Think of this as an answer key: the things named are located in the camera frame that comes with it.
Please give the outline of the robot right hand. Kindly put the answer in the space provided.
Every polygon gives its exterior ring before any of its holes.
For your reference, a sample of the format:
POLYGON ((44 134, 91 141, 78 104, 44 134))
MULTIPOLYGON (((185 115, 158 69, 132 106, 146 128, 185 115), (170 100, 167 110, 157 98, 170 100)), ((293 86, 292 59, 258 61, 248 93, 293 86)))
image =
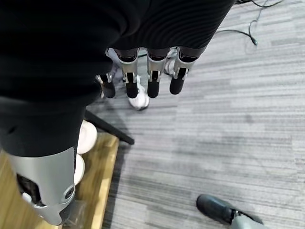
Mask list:
POLYGON ((178 55, 178 94, 234 5, 232 0, 3 0, 0 3, 0 143, 23 199, 61 225, 75 199, 76 148, 86 107, 114 88, 108 50, 137 96, 138 50, 147 50, 148 95, 163 63, 178 55))

